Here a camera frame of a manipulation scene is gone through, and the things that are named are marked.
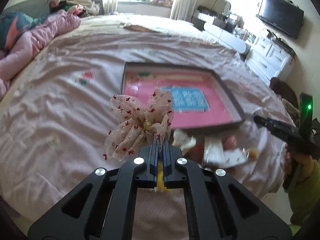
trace triangular cutout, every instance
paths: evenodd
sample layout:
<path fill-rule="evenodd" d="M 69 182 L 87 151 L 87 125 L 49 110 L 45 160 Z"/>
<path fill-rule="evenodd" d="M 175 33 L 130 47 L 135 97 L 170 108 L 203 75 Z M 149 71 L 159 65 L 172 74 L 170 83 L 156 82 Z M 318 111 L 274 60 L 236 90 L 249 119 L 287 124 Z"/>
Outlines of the triangular cutout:
<path fill-rule="evenodd" d="M 85 203 L 92 190 L 93 184 L 88 183 L 85 185 L 73 198 L 71 198 L 61 209 L 62 213 L 73 217 L 79 218 L 84 208 Z"/>
<path fill-rule="evenodd" d="M 234 185 L 229 185 L 229 190 L 243 219 L 259 212 L 259 208 Z"/>

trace television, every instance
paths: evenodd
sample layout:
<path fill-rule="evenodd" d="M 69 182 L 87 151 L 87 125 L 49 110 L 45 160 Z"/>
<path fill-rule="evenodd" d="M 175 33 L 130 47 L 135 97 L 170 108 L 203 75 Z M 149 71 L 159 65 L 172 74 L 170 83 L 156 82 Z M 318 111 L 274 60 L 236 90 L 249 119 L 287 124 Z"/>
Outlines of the television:
<path fill-rule="evenodd" d="M 297 39 L 303 25 L 303 15 L 301 9 L 285 0 L 262 0 L 256 17 L 289 37 Z"/>

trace white dresser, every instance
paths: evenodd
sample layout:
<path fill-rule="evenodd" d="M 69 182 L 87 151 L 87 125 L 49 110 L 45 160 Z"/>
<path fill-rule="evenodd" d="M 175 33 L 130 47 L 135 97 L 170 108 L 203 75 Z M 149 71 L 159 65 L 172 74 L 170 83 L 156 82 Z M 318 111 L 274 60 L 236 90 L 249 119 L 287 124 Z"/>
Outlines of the white dresser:
<path fill-rule="evenodd" d="M 272 77 L 285 81 L 293 68 L 292 57 L 264 37 L 255 39 L 245 62 L 267 85 Z"/>

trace bed sheet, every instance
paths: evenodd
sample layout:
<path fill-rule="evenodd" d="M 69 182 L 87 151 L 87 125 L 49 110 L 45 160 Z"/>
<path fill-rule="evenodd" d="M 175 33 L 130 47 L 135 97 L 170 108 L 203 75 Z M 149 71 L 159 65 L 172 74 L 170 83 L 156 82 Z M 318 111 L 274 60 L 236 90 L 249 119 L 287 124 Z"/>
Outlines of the bed sheet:
<path fill-rule="evenodd" d="M 105 161 L 102 153 L 108 131 L 118 125 L 109 100 L 120 93 L 125 61 L 213 69 L 248 118 L 260 110 L 290 122 L 281 101 L 233 57 L 234 51 L 205 41 L 197 31 L 190 37 L 135 33 L 123 29 L 130 19 L 125 21 L 88 18 L 78 29 L 54 39 L 0 103 L 0 194 L 31 221 L 97 167 L 121 166 Z M 77 82 L 86 72 L 92 78 Z M 284 144 L 266 130 L 258 130 L 250 119 L 236 136 L 240 147 L 262 151 L 257 160 L 237 167 L 235 174 L 261 198 L 282 182 Z M 139 190 L 132 239 L 188 239 L 183 192 Z"/>

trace green clothing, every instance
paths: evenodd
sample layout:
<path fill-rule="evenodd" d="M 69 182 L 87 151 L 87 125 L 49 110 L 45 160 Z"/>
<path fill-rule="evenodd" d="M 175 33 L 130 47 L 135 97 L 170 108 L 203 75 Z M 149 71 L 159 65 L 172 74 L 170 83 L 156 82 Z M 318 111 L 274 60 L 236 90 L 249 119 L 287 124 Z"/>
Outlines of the green clothing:
<path fill-rule="evenodd" d="M 315 166 L 311 176 L 296 185 L 289 193 L 290 206 L 293 215 L 290 225 L 293 234 L 301 228 L 312 212 L 313 207 L 320 199 L 320 164 L 315 161 Z"/>

